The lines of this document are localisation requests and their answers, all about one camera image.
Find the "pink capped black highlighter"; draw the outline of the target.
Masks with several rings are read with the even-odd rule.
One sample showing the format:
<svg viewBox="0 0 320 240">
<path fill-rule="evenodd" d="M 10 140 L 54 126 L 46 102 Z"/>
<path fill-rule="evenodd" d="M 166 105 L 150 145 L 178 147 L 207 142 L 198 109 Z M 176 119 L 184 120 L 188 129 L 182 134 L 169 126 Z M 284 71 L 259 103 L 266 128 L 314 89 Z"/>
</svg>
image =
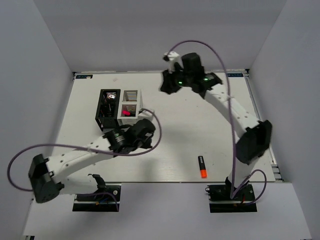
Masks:
<svg viewBox="0 0 320 240">
<path fill-rule="evenodd" d="M 131 113 L 129 111 L 126 111 L 126 110 L 122 111 L 122 113 L 123 113 L 124 116 L 130 116 L 131 115 Z"/>
</svg>

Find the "black handled scissors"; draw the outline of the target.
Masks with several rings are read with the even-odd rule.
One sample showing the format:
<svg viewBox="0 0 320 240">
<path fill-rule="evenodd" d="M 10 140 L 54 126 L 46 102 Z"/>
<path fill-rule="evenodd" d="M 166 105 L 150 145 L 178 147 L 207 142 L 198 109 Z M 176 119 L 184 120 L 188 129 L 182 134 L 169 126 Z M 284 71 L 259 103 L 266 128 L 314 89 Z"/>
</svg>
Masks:
<svg viewBox="0 0 320 240">
<path fill-rule="evenodd" d="M 116 101 L 103 103 L 100 106 L 101 116 L 104 118 L 113 118 L 115 114 Z"/>
</svg>

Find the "orange capped black highlighter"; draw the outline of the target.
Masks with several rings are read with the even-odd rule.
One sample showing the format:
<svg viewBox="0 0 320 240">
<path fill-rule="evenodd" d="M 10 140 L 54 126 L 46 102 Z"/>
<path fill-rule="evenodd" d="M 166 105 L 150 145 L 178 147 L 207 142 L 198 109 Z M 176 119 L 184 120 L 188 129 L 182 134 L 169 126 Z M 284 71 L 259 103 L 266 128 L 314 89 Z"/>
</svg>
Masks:
<svg viewBox="0 0 320 240">
<path fill-rule="evenodd" d="M 198 156 L 198 163 L 199 163 L 199 170 L 200 170 L 200 175 L 203 179 L 207 178 L 207 170 L 205 166 L 205 161 L 203 156 Z"/>
</svg>

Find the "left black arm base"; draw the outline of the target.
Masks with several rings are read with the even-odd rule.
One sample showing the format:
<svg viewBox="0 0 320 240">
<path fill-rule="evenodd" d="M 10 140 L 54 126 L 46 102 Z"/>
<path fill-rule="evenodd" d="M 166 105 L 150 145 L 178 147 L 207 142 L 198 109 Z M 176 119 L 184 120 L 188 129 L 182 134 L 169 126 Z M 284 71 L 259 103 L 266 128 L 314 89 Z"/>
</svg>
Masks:
<svg viewBox="0 0 320 240">
<path fill-rule="evenodd" d="M 106 184 L 102 190 L 97 190 L 99 194 L 76 195 L 73 201 L 73 212 L 119 212 L 121 200 L 121 183 Z"/>
</svg>

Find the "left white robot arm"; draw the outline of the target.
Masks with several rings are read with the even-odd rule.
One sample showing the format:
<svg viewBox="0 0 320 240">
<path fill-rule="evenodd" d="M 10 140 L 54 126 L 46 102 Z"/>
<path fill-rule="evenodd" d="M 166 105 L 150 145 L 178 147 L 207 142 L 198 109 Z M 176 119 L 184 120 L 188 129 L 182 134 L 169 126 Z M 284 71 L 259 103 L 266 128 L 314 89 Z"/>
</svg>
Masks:
<svg viewBox="0 0 320 240">
<path fill-rule="evenodd" d="M 100 161 L 109 160 L 116 155 L 126 156 L 142 148 L 151 149 L 152 137 L 156 127 L 148 119 L 139 120 L 128 129 L 114 129 L 106 132 L 82 150 L 43 157 L 36 155 L 31 162 L 28 177 L 37 203 L 42 204 L 56 198 L 59 194 L 90 194 L 99 200 L 105 196 L 106 187 L 87 178 L 73 180 L 71 175 Z"/>
</svg>

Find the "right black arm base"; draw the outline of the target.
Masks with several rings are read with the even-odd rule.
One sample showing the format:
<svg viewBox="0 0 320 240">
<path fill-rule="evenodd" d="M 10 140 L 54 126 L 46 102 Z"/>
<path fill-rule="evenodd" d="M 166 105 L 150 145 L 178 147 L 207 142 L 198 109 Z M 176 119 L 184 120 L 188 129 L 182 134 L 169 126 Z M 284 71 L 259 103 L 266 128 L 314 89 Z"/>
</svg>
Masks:
<svg viewBox="0 0 320 240">
<path fill-rule="evenodd" d="M 208 185 L 205 188 L 209 199 L 210 213 L 256 213 L 256 197 L 251 184 L 241 189 L 233 199 L 225 184 Z"/>
</svg>

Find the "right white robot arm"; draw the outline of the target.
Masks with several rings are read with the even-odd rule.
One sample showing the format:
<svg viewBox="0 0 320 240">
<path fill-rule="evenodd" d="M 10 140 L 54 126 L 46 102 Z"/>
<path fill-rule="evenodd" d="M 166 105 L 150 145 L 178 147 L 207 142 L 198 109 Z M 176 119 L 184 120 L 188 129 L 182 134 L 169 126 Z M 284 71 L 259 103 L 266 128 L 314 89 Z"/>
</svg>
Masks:
<svg viewBox="0 0 320 240">
<path fill-rule="evenodd" d="M 230 123 L 232 134 L 232 170 L 225 188 L 226 195 L 236 200 L 244 193 L 244 185 L 252 176 L 258 159 L 270 147 L 272 124 L 261 121 L 246 111 L 231 96 L 230 83 L 223 82 L 215 73 L 206 73 L 200 56 L 188 53 L 180 56 L 171 51 L 163 59 L 169 67 L 162 73 L 163 82 L 160 91 L 168 95 L 189 87 L 211 104 Z"/>
</svg>

